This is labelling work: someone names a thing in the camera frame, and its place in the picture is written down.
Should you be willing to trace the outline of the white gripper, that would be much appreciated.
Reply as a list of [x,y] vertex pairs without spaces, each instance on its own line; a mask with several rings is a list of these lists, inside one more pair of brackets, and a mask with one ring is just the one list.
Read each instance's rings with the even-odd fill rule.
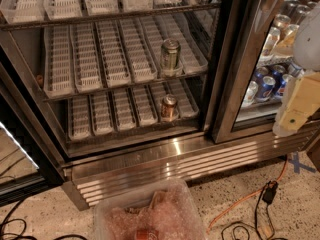
[[273,133],[279,137],[295,134],[319,108],[320,72],[307,71],[287,83]]

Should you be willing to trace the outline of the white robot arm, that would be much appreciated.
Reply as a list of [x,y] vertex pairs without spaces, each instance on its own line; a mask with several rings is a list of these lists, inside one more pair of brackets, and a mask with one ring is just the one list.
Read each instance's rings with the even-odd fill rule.
[[306,70],[286,85],[272,131],[296,134],[320,108],[320,3],[301,22],[293,45],[293,61]]

